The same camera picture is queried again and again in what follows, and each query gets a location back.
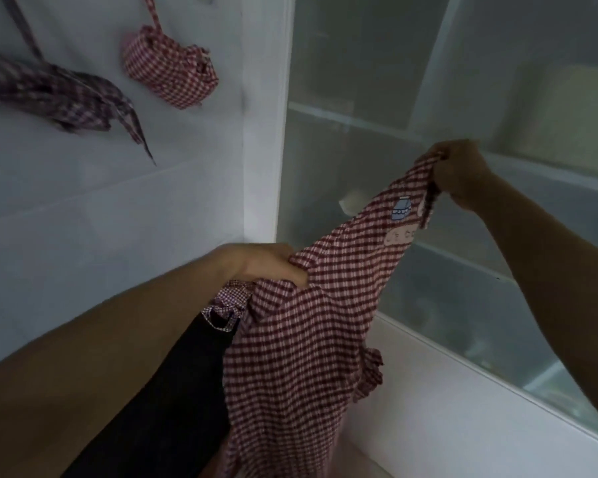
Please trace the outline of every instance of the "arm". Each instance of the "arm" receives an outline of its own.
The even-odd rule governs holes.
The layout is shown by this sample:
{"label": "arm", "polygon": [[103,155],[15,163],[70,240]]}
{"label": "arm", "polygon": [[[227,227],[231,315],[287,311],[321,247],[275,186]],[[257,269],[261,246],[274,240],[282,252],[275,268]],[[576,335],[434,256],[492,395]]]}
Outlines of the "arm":
{"label": "arm", "polygon": [[287,245],[226,245],[127,290],[0,362],[0,476],[59,476],[231,279],[307,282]]}
{"label": "arm", "polygon": [[436,184],[484,221],[543,335],[598,409],[598,248],[494,175],[471,141],[433,150]]}

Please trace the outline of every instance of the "printed cartoon patch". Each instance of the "printed cartoon patch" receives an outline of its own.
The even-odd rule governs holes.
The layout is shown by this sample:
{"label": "printed cartoon patch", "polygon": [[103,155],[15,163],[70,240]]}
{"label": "printed cartoon patch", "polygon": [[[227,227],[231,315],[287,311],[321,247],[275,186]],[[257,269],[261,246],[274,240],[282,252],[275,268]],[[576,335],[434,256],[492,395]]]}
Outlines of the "printed cartoon patch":
{"label": "printed cartoon patch", "polygon": [[391,229],[386,235],[383,244],[387,247],[392,245],[408,245],[415,239],[415,232],[418,229],[418,223],[398,226]]}
{"label": "printed cartoon patch", "polygon": [[412,211],[412,201],[409,197],[402,196],[392,208],[392,221],[405,219]]}
{"label": "printed cartoon patch", "polygon": [[416,209],[416,215],[419,218],[423,217],[423,214],[425,212],[425,202],[427,201],[427,191],[423,194],[423,199],[421,200],[421,202],[419,203],[419,207]]}

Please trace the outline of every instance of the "bag strap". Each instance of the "bag strap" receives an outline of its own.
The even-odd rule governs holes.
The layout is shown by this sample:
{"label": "bag strap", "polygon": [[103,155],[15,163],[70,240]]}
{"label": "bag strap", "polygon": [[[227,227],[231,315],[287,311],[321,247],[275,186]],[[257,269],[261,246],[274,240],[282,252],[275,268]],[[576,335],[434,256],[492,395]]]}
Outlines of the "bag strap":
{"label": "bag strap", "polygon": [[155,28],[158,31],[162,31],[162,25],[159,23],[159,18],[157,16],[157,8],[155,8],[155,0],[144,0],[146,2],[146,6],[149,9],[150,17],[153,19],[153,23],[155,23]]}
{"label": "bag strap", "polygon": [[9,15],[11,15],[11,19],[15,22],[18,30],[20,31],[20,35],[22,35],[22,38],[24,38],[24,41],[33,52],[33,55],[36,56],[38,61],[47,65],[48,62],[42,55],[42,51],[40,50],[40,47],[38,46],[36,39],[33,36],[33,32],[31,31],[31,27],[27,23],[27,19],[24,18],[22,10],[18,6],[17,1],[2,0],[2,2],[4,3],[5,8],[7,8]]}

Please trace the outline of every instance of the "blue cartoon print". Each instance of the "blue cartoon print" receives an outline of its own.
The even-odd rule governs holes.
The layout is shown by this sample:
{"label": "blue cartoon print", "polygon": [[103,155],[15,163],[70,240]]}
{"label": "blue cartoon print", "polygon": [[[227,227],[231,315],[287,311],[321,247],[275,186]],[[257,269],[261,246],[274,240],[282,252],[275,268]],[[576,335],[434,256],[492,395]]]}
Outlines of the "blue cartoon print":
{"label": "blue cartoon print", "polygon": [[405,219],[412,211],[412,201],[407,196],[402,196],[392,208],[392,221]]}

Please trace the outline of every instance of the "black fabric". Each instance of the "black fabric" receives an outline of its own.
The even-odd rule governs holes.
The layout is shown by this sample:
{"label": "black fabric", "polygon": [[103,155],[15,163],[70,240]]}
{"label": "black fabric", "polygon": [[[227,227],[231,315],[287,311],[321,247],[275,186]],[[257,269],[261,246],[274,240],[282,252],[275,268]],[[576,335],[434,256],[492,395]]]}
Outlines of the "black fabric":
{"label": "black fabric", "polygon": [[235,330],[215,330],[198,315],[147,385],[63,476],[196,477],[230,428],[222,360]]}

